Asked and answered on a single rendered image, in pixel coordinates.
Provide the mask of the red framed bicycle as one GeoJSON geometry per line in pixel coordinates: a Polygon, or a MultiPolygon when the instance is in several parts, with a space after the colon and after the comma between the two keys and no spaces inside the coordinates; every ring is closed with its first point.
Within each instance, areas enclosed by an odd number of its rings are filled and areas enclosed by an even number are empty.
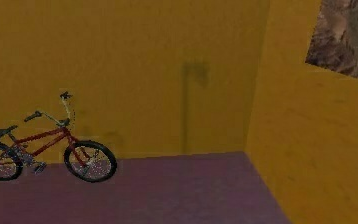
{"type": "Polygon", "coordinates": [[[47,163],[37,161],[36,157],[63,139],[67,140],[63,161],[72,175],[89,183],[104,182],[114,176],[118,168],[117,159],[107,146],[93,140],[79,140],[72,135],[68,105],[71,97],[68,92],[60,95],[67,113],[65,119],[58,120],[42,110],[36,110],[24,119],[28,122],[45,116],[55,123],[53,130],[18,139],[13,135],[17,125],[0,129],[0,181],[17,179],[25,167],[32,167],[34,174],[41,173],[47,163]]]}

